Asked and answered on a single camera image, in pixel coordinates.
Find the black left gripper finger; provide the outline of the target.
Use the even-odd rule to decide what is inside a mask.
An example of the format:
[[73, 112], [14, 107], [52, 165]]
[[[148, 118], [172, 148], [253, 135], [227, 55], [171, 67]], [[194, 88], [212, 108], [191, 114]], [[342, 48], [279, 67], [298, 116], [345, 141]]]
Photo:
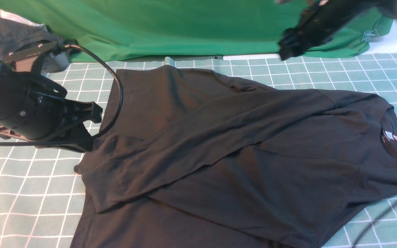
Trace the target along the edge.
[[65, 101], [64, 117], [73, 122], [101, 123], [103, 108], [95, 102]]
[[63, 145], [36, 145], [36, 148], [56, 148], [56, 149], [64, 149], [67, 151], [73, 151], [76, 153], [85, 153], [92, 151], [94, 141], [90, 139], [85, 142], [78, 142], [77, 140], [81, 140], [84, 138], [90, 138], [91, 135], [86, 129], [84, 124], [78, 124], [72, 129], [66, 131], [60, 136], [54, 137], [49, 142], [61, 142], [65, 143]]

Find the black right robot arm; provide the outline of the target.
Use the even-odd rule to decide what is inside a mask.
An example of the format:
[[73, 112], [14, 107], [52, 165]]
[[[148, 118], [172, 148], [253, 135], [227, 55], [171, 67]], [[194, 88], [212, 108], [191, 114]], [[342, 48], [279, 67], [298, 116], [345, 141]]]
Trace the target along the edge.
[[280, 59], [296, 58], [327, 44], [340, 29], [372, 8], [397, 20], [397, 0], [316, 0], [302, 11], [295, 27], [283, 32], [278, 42]]

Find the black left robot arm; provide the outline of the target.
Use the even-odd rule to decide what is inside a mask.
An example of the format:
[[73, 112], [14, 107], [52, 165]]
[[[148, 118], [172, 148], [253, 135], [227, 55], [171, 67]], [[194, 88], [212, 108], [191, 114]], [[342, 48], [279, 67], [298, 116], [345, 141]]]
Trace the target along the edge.
[[41, 74], [44, 58], [65, 47], [41, 43], [0, 59], [0, 142], [3, 146], [92, 151], [95, 138], [85, 121], [101, 122], [103, 109], [94, 102], [66, 99], [67, 90]]

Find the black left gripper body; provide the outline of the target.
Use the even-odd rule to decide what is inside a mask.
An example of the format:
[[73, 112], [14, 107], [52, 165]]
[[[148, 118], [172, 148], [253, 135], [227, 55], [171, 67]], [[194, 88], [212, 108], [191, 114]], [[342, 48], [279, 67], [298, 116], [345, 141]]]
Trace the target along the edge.
[[0, 138], [48, 140], [65, 135], [82, 120], [78, 104], [66, 99], [68, 92], [59, 83], [31, 72], [17, 75], [26, 83], [27, 93], [14, 115], [0, 123]]

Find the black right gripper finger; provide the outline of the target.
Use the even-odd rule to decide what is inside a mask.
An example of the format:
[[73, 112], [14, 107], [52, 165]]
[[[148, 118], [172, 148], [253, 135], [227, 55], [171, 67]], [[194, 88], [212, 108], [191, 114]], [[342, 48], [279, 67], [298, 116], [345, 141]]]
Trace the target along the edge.
[[280, 47], [278, 54], [282, 61], [297, 58], [309, 49], [309, 43], [299, 34], [299, 30], [296, 28], [286, 29], [278, 45]]

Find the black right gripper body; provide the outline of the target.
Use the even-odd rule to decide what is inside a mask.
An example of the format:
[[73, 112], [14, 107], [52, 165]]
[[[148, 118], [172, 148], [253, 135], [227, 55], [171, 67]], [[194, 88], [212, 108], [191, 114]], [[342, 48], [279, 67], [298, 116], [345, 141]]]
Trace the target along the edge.
[[318, 47], [328, 43], [345, 25], [377, 7], [392, 8], [391, 0], [317, 0], [302, 13], [297, 24], [297, 44]]

